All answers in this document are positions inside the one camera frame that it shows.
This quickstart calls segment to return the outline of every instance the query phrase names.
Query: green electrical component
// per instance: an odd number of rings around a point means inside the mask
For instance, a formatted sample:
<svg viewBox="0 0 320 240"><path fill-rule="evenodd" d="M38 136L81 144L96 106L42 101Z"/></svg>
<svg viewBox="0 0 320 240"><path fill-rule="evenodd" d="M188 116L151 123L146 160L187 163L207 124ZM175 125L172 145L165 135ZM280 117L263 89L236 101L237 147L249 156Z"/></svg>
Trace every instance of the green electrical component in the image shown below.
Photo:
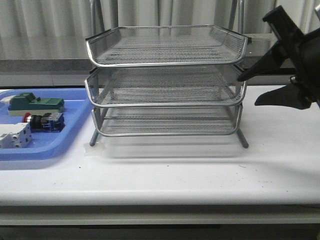
<svg viewBox="0 0 320 240"><path fill-rule="evenodd" d="M36 97L32 92L23 92L10 100L8 107L10 116L44 115L45 113L61 113L65 109L63 98Z"/></svg>

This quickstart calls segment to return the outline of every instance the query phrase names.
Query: wire mesh tray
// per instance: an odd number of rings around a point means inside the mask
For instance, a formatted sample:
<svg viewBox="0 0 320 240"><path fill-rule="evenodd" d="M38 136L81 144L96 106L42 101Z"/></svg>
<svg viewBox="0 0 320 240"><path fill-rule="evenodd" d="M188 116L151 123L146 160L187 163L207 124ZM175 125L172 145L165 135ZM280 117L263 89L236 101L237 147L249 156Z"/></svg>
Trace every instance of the wire mesh tray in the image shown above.
<svg viewBox="0 0 320 240"><path fill-rule="evenodd" d="M238 130L242 106L95 108L93 121L107 137L230 135Z"/></svg>
<svg viewBox="0 0 320 240"><path fill-rule="evenodd" d="M117 27L86 39L97 67L230 64L248 38L213 25Z"/></svg>
<svg viewBox="0 0 320 240"><path fill-rule="evenodd" d="M231 106L246 83L230 64L174 67L100 68L85 80L91 102L100 108Z"/></svg>

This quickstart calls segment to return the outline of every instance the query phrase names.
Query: black electrical component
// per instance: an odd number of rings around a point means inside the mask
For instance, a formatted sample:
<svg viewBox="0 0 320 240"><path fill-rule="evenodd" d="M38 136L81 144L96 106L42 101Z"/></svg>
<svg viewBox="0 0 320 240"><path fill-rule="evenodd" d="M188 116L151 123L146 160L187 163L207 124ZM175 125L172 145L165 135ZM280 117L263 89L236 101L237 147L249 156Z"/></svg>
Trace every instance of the black electrical component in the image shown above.
<svg viewBox="0 0 320 240"><path fill-rule="evenodd" d="M61 132L65 127L64 114L55 113L45 113L44 115L31 115L27 112L23 118L22 122L30 123L32 130L45 130L48 132Z"/></svg>
<svg viewBox="0 0 320 240"><path fill-rule="evenodd" d="M278 41L256 64L244 71L238 81L276 70L289 58L296 69L290 84L260 95L254 104L301 110L310 108L313 102L320 106L320 28L303 34L282 6L269 12L263 21L268 22Z"/></svg>

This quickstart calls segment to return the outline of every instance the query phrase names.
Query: white electrical component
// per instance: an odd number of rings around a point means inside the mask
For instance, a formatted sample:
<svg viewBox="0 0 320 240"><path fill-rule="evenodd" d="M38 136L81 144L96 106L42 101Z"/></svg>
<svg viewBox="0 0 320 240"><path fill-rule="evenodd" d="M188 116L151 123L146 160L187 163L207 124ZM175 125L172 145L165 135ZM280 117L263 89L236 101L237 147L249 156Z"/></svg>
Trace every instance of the white electrical component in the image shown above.
<svg viewBox="0 0 320 240"><path fill-rule="evenodd" d="M32 140L30 124L0 124L0 149L25 148Z"/></svg>

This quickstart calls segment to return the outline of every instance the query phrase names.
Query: metal mesh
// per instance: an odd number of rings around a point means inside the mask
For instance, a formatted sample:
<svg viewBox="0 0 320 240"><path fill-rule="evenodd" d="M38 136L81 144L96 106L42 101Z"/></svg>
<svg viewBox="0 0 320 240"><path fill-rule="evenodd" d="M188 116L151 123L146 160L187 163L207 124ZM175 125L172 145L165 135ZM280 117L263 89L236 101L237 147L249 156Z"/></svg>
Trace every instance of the metal mesh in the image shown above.
<svg viewBox="0 0 320 240"><path fill-rule="evenodd" d="M241 59L246 37L215 26L128 27L88 43L91 60L100 67L223 64Z"/></svg>
<svg viewBox="0 0 320 240"><path fill-rule="evenodd" d="M103 69L96 78L89 79L89 83L94 101L110 107L118 104L234 103L241 97L242 89L236 79L237 73L231 66L221 65ZM99 90L95 81L100 82Z"/></svg>
<svg viewBox="0 0 320 240"><path fill-rule="evenodd" d="M110 108L100 130L107 135L225 135L236 129L239 107Z"/></svg>

